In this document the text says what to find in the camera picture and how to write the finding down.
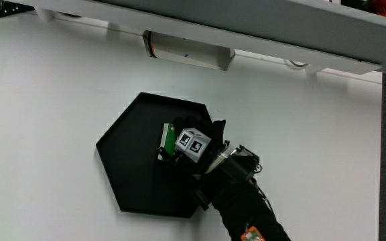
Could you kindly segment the person's right hand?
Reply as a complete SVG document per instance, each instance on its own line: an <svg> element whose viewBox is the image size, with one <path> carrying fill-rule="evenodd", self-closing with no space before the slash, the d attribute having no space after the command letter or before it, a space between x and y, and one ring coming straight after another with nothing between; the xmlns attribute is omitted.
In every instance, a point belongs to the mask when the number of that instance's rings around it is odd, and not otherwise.
<svg viewBox="0 0 386 241"><path fill-rule="evenodd" d="M225 148L226 120L177 117L162 125L158 161L182 177L200 179Z"/></svg>

